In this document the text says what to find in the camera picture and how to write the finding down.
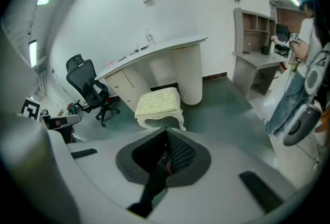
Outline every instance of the person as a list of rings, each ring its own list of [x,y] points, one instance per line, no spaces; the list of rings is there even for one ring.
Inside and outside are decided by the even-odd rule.
[[[307,18],[301,25],[300,42],[290,42],[290,46],[301,62],[272,118],[265,122],[269,135],[278,136],[283,132],[286,122],[292,118],[295,111],[308,102],[308,94],[304,87],[308,67],[314,57],[330,41],[330,34],[319,2],[317,0],[300,0],[299,8],[306,13]],[[273,36],[272,40],[276,43],[277,36]]]

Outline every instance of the desk countertop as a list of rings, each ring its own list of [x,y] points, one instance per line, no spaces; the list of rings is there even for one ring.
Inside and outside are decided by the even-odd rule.
[[[95,78],[95,80],[105,78],[105,77],[115,73],[116,71],[123,69],[125,66],[130,65],[131,63],[134,63],[134,62],[141,60],[143,58],[146,58],[148,56],[151,56],[154,53],[157,53],[160,51],[177,49],[177,48],[181,48],[181,47],[185,47],[185,46],[193,46],[206,39],[207,39],[206,35],[195,35],[195,36],[182,37],[182,38],[177,38],[177,39],[157,43],[157,44],[153,45],[152,47],[146,48],[143,51],[139,51],[132,55],[127,55],[127,57],[121,61],[116,61],[112,66],[107,67],[100,74],[98,74],[98,76]]]
[[[264,55],[261,52],[250,52],[250,54],[237,54],[237,53],[234,53],[234,54],[237,55],[238,57],[246,60],[247,62],[251,63],[252,65],[254,65],[256,67],[272,65],[272,64],[284,62],[287,60],[287,58],[285,58],[277,53],[274,53],[271,55]]]

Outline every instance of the black cable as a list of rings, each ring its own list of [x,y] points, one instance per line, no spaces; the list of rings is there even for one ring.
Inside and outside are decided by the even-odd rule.
[[[319,162],[313,158],[312,156],[310,156],[303,148],[301,148],[298,144],[296,144],[296,146],[301,149],[309,158],[311,158],[315,163],[319,164]]]

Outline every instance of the hand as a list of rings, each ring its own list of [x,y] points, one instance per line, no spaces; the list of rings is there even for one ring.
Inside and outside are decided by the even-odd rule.
[[[278,43],[278,37],[277,37],[276,35],[275,35],[275,36],[272,36],[270,39],[271,39],[272,41],[274,41],[275,44]]]

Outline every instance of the curved desk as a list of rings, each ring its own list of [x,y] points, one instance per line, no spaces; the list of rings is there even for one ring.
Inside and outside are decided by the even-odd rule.
[[[134,64],[158,52],[171,51],[181,99],[187,105],[197,105],[202,100],[203,91],[199,44],[206,39],[206,35],[197,35],[157,43],[115,62],[95,80],[104,78],[123,102],[135,112],[140,97],[151,90]]]

